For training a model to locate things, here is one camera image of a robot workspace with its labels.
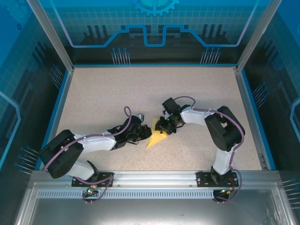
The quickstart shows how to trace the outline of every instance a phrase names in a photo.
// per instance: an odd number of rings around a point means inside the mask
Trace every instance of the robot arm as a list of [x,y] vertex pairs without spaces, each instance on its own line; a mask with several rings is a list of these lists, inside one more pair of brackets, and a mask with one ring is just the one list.
[[241,133],[239,129],[226,117],[216,112],[225,114],[239,125],[245,134],[244,128],[235,118],[228,107],[222,106],[212,111],[197,110],[190,105],[180,107],[173,98],[163,103],[165,108],[164,117],[156,124],[156,130],[165,131],[167,134],[176,133],[177,128],[186,123],[194,123],[206,126],[210,132],[214,144],[217,146],[217,156],[211,169],[212,179],[219,183],[227,172],[230,171],[233,149],[241,142]]
[[[91,162],[79,160],[80,155],[98,150],[115,150],[125,146],[126,143],[138,143],[151,136],[151,129],[147,125],[141,125],[144,120],[143,114],[131,116],[131,122],[123,133],[110,137],[104,136],[118,133],[125,128],[128,120],[129,118],[123,125],[105,131],[103,136],[83,138],[72,144],[49,165],[48,172],[53,178],[70,175],[89,182],[97,181],[97,169]],[[85,136],[74,135],[70,130],[63,130],[41,150],[39,156],[42,162],[46,165],[62,147],[82,137]]]

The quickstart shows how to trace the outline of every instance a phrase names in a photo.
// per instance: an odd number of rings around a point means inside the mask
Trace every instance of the enclosure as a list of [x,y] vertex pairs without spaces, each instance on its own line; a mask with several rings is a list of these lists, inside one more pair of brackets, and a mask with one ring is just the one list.
[[[300,3],[0,6],[1,224],[299,224]],[[124,123],[125,106],[151,127],[179,96],[200,109],[225,105],[245,129],[234,200],[216,201],[224,187],[199,186],[217,148],[197,124],[148,148],[149,139],[81,154],[113,173],[110,187],[89,198],[104,193],[94,204],[82,201],[86,187],[73,187],[75,178],[44,171],[40,151],[61,131],[100,134]]]

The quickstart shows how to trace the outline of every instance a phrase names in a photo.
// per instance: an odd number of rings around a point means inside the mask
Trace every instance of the yellow triangle piece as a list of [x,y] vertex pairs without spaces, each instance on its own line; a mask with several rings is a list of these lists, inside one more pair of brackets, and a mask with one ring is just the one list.
[[154,119],[151,127],[152,135],[148,139],[148,145],[147,148],[151,147],[152,145],[156,144],[157,142],[160,142],[161,140],[165,139],[167,137],[167,134],[165,131],[161,134],[160,131],[155,130],[155,125],[158,122],[159,119]]

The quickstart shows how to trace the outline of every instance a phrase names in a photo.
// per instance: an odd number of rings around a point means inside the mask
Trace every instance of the yellow paper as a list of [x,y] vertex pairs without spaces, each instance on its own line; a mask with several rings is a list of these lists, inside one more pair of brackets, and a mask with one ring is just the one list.
[[163,131],[163,133],[161,134],[160,131],[155,130],[155,125],[158,121],[159,121],[159,119],[154,119],[153,120],[152,127],[151,127],[152,135],[148,139],[147,148],[154,145],[154,144],[156,144],[157,142],[159,142],[159,141],[161,141],[161,140],[163,140],[167,137],[167,134],[166,134],[165,131]]

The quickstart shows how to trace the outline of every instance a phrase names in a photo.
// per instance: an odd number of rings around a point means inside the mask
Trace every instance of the speckled tabletop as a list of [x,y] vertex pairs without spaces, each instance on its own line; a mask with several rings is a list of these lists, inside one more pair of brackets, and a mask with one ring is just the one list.
[[[123,124],[128,105],[133,115],[143,113],[144,124],[152,125],[162,115],[162,103],[182,95],[196,99],[196,108],[228,106],[243,125],[246,136],[233,166],[261,170],[253,137],[232,68],[213,67],[122,67],[76,68],[57,133],[101,133]],[[178,99],[178,104],[190,104]],[[113,151],[81,155],[99,170],[191,171],[209,170],[216,146],[206,127],[186,124],[176,134],[146,148],[147,140]]]

